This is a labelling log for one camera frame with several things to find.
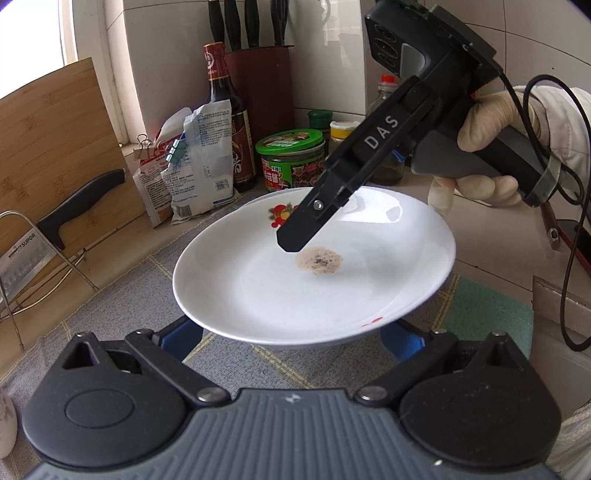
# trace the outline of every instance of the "window frame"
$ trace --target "window frame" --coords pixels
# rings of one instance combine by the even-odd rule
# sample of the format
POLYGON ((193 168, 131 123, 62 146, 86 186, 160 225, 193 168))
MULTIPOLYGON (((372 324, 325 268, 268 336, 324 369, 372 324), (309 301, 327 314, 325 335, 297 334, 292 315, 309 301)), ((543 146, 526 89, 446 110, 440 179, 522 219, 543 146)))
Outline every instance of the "window frame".
POLYGON ((103 0, 59 0, 61 46, 66 64, 91 57, 96 77, 120 144, 129 136, 115 85, 103 0))

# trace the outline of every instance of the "paper packet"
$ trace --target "paper packet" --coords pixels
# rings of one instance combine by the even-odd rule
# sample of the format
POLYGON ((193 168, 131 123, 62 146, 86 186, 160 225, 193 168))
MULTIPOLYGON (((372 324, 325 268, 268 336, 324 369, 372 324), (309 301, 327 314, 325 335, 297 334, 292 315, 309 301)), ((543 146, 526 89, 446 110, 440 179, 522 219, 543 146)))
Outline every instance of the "paper packet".
POLYGON ((172 223, 182 223, 234 198, 230 100, 207 103, 184 121, 162 171, 172 196, 172 223))
POLYGON ((164 185, 161 172, 168 167, 166 155, 173 142, 182 135, 187 115, 191 115, 191 110, 183 108, 168 118, 160 129, 155 147, 151 146, 151 141, 144 140, 134 149, 134 160, 139 160, 139 167, 133 179, 154 227, 173 215, 170 206, 172 197, 164 185))

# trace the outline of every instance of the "kitchen knife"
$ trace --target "kitchen knife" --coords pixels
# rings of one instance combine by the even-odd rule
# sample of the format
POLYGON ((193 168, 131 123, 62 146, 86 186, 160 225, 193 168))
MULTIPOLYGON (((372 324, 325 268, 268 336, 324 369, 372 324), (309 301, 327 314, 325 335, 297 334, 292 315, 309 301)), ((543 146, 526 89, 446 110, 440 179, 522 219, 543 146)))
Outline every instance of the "kitchen knife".
POLYGON ((273 25, 276 46, 285 45, 285 28, 288 15, 288 0, 271 0, 271 24, 273 25))
POLYGON ((226 36, 223 30, 222 7, 220 0, 209 0, 207 2, 209 9, 209 27, 212 29, 213 41, 225 42, 226 36))
POLYGON ((223 9, 226 14, 226 30, 228 31, 230 48, 232 51, 240 50, 242 48, 240 16, 238 15, 236 0, 225 0, 223 9))
POLYGON ((246 38, 249 48, 258 47, 259 42, 259 17, 256 0, 244 0, 244 24, 246 26, 246 38))
MULTIPOLYGON (((123 169, 111 170, 76 190, 59 207, 43 217, 37 228, 59 250, 64 249, 60 227, 90 210, 105 193, 125 182, 123 169)), ((2 257, 0 278, 8 300, 12 300, 57 254, 35 229, 30 229, 2 257)))

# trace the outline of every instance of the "gloved hand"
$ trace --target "gloved hand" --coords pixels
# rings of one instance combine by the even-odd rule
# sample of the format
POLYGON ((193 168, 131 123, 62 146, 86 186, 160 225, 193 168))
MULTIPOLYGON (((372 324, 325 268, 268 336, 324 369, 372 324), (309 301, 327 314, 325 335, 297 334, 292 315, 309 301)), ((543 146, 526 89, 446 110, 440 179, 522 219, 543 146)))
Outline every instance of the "gloved hand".
MULTIPOLYGON (((521 93, 517 92, 517 96, 520 100, 523 99, 521 93)), ((542 145, 548 145, 547 123, 541 124, 539 119, 545 119, 544 113, 543 105, 530 96, 529 115, 534 132, 542 145)), ((484 96, 468 112, 458 133, 457 144, 467 152, 481 150, 508 125, 525 135, 525 127, 509 93, 504 91, 484 96)), ((521 201, 517 187, 517 180, 510 176, 490 178, 472 175, 457 180, 435 177, 429 190, 428 203, 441 215, 446 216, 452 208, 453 192, 457 189, 466 198, 507 207, 521 201)))

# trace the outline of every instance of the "window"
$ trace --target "window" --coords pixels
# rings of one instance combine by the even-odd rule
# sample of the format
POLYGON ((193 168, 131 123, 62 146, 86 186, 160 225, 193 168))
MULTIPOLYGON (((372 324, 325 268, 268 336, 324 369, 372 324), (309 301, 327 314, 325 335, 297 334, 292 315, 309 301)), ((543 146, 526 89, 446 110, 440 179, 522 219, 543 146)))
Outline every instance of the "window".
POLYGON ((0 98, 64 66, 59 8, 59 0, 12 0, 0 10, 0 98))
POLYGON ((117 140, 126 144, 103 0, 0 0, 0 98, 88 57, 117 140))

